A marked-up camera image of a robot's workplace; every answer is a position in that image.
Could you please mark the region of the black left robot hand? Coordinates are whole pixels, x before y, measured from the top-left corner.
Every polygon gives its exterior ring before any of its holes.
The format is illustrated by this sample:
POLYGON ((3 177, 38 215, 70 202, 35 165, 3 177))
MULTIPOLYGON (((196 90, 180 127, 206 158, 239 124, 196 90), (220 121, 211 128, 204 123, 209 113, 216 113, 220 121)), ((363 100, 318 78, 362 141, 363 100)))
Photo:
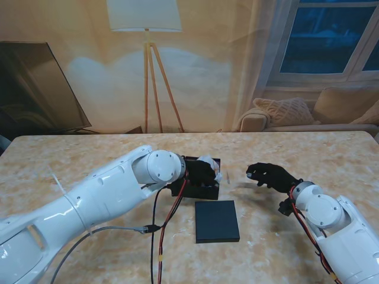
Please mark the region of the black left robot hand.
POLYGON ((217 184, 215 171, 209 163, 201 160, 187 160, 185 165, 187 180, 192 186, 214 186, 217 184))

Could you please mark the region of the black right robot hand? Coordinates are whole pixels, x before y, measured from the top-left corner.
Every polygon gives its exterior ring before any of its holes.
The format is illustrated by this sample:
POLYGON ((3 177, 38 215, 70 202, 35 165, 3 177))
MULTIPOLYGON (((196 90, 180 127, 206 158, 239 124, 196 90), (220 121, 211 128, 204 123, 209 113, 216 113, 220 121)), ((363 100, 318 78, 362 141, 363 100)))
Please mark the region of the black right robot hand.
POLYGON ((257 181, 257 186, 266 185, 279 193, 289 193, 293 186, 301 183, 283 167, 271 163, 255 163, 248 166, 246 175, 249 179, 257 181))

